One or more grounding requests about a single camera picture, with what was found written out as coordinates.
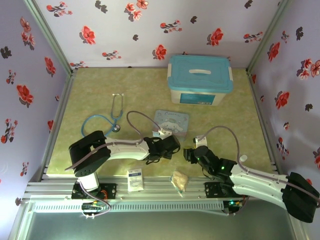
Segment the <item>plastic storage box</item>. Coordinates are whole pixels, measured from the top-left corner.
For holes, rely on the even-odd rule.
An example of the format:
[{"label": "plastic storage box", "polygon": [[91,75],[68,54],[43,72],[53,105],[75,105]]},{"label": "plastic storage box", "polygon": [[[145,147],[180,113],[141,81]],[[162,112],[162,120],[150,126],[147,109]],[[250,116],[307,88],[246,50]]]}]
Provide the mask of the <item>plastic storage box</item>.
[{"label": "plastic storage box", "polygon": [[172,56],[167,80],[174,104],[217,106],[234,88],[230,63],[224,57]]},{"label": "plastic storage box", "polygon": [[[179,141],[183,142],[186,139],[189,115],[174,111],[157,110],[155,112],[154,121],[164,130],[171,131]],[[152,129],[152,135],[159,137],[158,128]]]}]

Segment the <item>green table surface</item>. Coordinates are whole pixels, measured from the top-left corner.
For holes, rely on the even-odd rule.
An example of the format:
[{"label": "green table surface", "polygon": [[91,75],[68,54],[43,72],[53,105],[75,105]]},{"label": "green table surface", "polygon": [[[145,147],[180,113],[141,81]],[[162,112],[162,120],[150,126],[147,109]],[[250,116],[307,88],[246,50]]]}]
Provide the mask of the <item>green table surface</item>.
[{"label": "green table surface", "polygon": [[[94,114],[110,118],[113,93],[123,93],[123,117],[118,121],[119,132],[109,137],[135,140],[138,134],[129,126],[126,114],[137,110],[155,116],[156,110],[189,114],[187,138],[181,142],[181,150],[172,159],[145,164],[134,159],[115,159],[105,162],[97,171],[98,176],[125,176],[127,170],[142,168],[143,176],[170,176],[179,170],[190,177],[203,176],[198,164],[184,159],[183,148],[193,148],[193,138],[204,134],[213,126],[231,128],[239,139],[241,155],[247,155],[247,167],[272,172],[269,155],[251,94],[249,80],[244,69],[233,69],[233,91],[227,94],[219,106],[174,104],[167,85],[167,69],[163,68],[80,68],[77,71],[67,102],[61,127],[53,149],[47,174],[49,176],[73,174],[64,169],[71,165],[68,148],[82,138],[84,120]],[[119,110],[120,101],[116,102]],[[152,137],[152,123],[139,114],[130,115],[132,123],[146,137]],[[85,131],[107,131],[110,124],[94,118],[87,122]],[[227,130],[217,129],[207,136],[208,147],[220,158],[236,159],[236,142]]]}]

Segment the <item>floral wallpaper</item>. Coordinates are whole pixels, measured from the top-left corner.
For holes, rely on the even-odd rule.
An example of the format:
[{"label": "floral wallpaper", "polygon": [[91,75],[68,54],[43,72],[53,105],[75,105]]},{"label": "floral wallpaper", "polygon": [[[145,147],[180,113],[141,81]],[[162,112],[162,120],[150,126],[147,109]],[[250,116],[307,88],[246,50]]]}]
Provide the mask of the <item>floral wallpaper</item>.
[{"label": "floral wallpaper", "polygon": [[166,67],[184,52],[246,68],[280,0],[35,2],[71,68]]},{"label": "floral wallpaper", "polygon": [[42,162],[67,73],[23,1],[1,1],[0,18],[5,33],[0,35],[2,240],[8,239],[26,185]]},{"label": "floral wallpaper", "polygon": [[[320,191],[320,12],[317,0],[292,1],[251,70],[281,168]],[[308,224],[319,239],[320,211]]]}]

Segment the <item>box label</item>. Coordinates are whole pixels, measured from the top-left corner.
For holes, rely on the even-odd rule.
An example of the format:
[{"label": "box label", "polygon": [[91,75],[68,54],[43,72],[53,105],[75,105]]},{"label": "box label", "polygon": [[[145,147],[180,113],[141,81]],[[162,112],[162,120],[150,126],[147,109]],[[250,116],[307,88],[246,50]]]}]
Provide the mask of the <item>box label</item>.
[{"label": "box label", "polygon": [[212,105],[212,103],[214,102],[214,99],[215,99],[215,95],[181,93],[180,103],[181,104]]}]

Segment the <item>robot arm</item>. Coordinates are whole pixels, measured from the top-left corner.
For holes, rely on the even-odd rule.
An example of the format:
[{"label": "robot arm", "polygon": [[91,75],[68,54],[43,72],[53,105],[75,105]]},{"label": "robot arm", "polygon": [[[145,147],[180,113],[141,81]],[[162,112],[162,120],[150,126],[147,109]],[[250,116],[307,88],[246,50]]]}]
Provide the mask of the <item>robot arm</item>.
[{"label": "robot arm", "polygon": [[145,137],[141,141],[112,139],[102,131],[94,131],[69,147],[72,166],[67,170],[73,169],[83,187],[91,192],[99,187],[96,171],[106,161],[136,159],[145,160],[146,164],[157,163],[161,158],[171,159],[179,150],[176,136],[162,128],[159,137]]},{"label": "robot arm", "polygon": [[235,161],[218,158],[208,149],[206,138],[200,139],[201,136],[194,139],[196,149],[183,150],[184,158],[191,164],[198,163],[210,175],[217,178],[225,193],[252,196],[274,203],[287,210],[293,217],[312,223],[317,201],[292,185],[317,198],[320,194],[301,175],[294,172],[290,176],[278,175],[248,167],[243,168]]}]

